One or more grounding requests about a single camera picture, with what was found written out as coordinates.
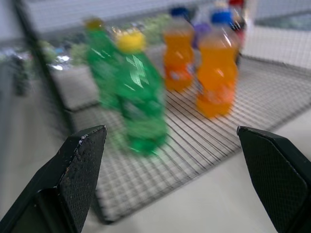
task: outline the shelf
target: shelf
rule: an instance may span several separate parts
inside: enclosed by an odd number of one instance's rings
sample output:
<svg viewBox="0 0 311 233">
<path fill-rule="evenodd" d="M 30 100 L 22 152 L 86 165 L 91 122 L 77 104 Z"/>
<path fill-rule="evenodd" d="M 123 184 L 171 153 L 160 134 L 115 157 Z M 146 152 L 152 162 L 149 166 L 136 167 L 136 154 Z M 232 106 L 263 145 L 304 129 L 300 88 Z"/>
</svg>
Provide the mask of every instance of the shelf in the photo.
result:
<svg viewBox="0 0 311 233">
<path fill-rule="evenodd" d="M 148 51 L 160 72 L 162 49 Z M 167 92 L 168 140 L 157 155 L 143 157 L 120 146 L 120 114 L 100 107 L 91 75 L 86 67 L 80 69 L 75 75 L 55 74 L 56 83 L 76 130 L 107 126 L 96 191 L 107 223 L 132 214 L 235 154 L 240 150 L 239 125 L 271 131 L 311 106 L 309 71 L 242 58 L 231 114 L 212 120 L 203 117 L 196 110 L 195 85 L 183 94 Z"/>
</svg>

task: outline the orange soda bottle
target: orange soda bottle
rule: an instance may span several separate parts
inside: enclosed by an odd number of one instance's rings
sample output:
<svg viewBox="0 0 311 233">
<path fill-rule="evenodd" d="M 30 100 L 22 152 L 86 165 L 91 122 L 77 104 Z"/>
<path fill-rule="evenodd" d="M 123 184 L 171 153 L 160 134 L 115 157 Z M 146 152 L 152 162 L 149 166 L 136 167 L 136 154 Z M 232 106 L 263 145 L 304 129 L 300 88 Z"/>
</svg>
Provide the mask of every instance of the orange soda bottle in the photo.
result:
<svg viewBox="0 0 311 233">
<path fill-rule="evenodd" d="M 239 39 L 231 30 L 230 10 L 216 12 L 213 31 L 199 43 L 202 63 L 198 69 L 197 107 L 206 117 L 226 115 L 235 98 Z"/>
<path fill-rule="evenodd" d="M 194 76 L 194 55 L 191 47 L 194 30 L 186 17 L 184 7 L 171 10 L 172 21 L 163 32 L 167 45 L 163 62 L 165 84 L 168 90 L 182 92 L 192 84 Z"/>
</svg>

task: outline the green soda bottle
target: green soda bottle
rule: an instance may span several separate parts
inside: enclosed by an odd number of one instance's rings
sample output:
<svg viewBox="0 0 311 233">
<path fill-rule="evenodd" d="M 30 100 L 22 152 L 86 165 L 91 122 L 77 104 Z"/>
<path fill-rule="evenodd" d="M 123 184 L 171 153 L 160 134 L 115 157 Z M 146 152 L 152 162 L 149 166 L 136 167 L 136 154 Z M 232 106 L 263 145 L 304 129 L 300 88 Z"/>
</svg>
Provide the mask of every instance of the green soda bottle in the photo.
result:
<svg viewBox="0 0 311 233">
<path fill-rule="evenodd" d="M 116 94 L 130 148 L 150 154 L 165 142 L 167 125 L 163 80 L 143 53 L 144 46 L 145 38 L 140 32 L 119 35 L 124 63 L 117 75 Z"/>
<path fill-rule="evenodd" d="M 101 19 L 87 20 L 85 28 L 89 40 L 87 61 L 99 90 L 100 103 L 104 108 L 118 109 L 115 75 L 121 59 L 120 52 L 109 39 Z"/>
</svg>

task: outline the bottle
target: bottle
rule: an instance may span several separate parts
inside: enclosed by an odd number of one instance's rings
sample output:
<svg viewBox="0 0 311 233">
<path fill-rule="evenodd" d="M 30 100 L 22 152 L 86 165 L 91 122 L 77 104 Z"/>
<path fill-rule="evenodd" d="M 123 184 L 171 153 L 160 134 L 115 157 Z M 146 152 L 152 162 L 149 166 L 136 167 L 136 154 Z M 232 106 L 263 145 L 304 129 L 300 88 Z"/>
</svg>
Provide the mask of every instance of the bottle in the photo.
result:
<svg viewBox="0 0 311 233">
<path fill-rule="evenodd" d="M 197 107 L 206 117 L 226 115 L 235 97 L 238 74 L 235 58 L 239 39 L 230 28 L 231 12 L 213 14 L 213 31 L 204 37 L 199 48 L 202 63 L 198 70 Z"/>
<path fill-rule="evenodd" d="M 231 29 L 235 31 L 237 36 L 240 39 L 240 50 L 243 47 L 244 38 L 245 38 L 245 31 L 246 31 L 246 22 L 243 18 L 243 7 L 244 7 L 244 0 L 229 0 L 229 6 L 231 7 L 232 11 L 232 25 Z M 240 64 L 240 57 L 241 54 L 238 53 L 236 63 L 237 65 Z"/>
<path fill-rule="evenodd" d="M 117 97 L 129 147 L 150 154 L 167 136 L 163 79 L 144 54 L 144 36 L 133 31 L 118 36 L 124 63 L 118 72 Z"/>
<path fill-rule="evenodd" d="M 210 29 L 209 24 L 207 23 L 195 24 L 193 28 L 194 28 L 195 34 L 194 34 L 194 38 L 192 42 L 192 47 L 194 49 L 198 49 L 199 41 L 201 40 L 202 37 L 207 35 L 211 31 L 211 29 Z"/>
<path fill-rule="evenodd" d="M 121 55 L 109 39 L 101 19 L 87 20 L 85 28 L 89 44 L 87 61 L 99 90 L 100 103 L 104 108 L 118 109 L 119 102 L 115 96 L 115 75 Z"/>
<path fill-rule="evenodd" d="M 189 87 L 194 76 L 194 55 L 191 47 L 194 30 L 185 20 L 187 12 L 184 7 L 173 8 L 172 21 L 163 32 L 167 45 L 163 58 L 165 84 L 168 90 L 177 92 Z"/>
</svg>

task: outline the bottle cap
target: bottle cap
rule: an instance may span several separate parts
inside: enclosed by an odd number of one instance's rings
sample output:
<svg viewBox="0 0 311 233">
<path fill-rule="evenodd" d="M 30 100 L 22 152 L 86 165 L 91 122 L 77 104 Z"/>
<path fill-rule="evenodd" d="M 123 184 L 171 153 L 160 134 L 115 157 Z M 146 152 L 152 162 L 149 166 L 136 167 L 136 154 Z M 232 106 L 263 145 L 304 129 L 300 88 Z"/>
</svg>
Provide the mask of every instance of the bottle cap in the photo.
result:
<svg viewBox="0 0 311 233">
<path fill-rule="evenodd" d="M 201 37 L 208 34 L 211 31 L 211 28 L 207 23 L 196 24 L 193 26 L 193 28 L 194 28 L 195 34 L 194 34 L 194 38 L 192 41 L 192 47 L 197 49 Z"/>
<path fill-rule="evenodd" d="M 89 30 L 100 29 L 104 27 L 104 22 L 97 17 L 91 17 L 84 21 L 84 25 Z"/>
<path fill-rule="evenodd" d="M 244 6 L 244 0 L 229 0 L 229 5 L 230 6 L 243 7 Z"/>
<path fill-rule="evenodd" d="M 183 16 L 185 19 L 189 18 L 189 10 L 186 7 L 174 7 L 171 9 L 171 16 L 178 17 Z"/>
<path fill-rule="evenodd" d="M 139 31 L 123 33 L 117 37 L 117 45 L 120 51 L 126 53 L 144 50 L 146 46 L 145 36 Z"/>
<path fill-rule="evenodd" d="M 227 24 L 232 23 L 232 14 L 229 9 L 223 9 L 222 11 L 215 12 L 211 17 L 213 24 Z"/>
</svg>

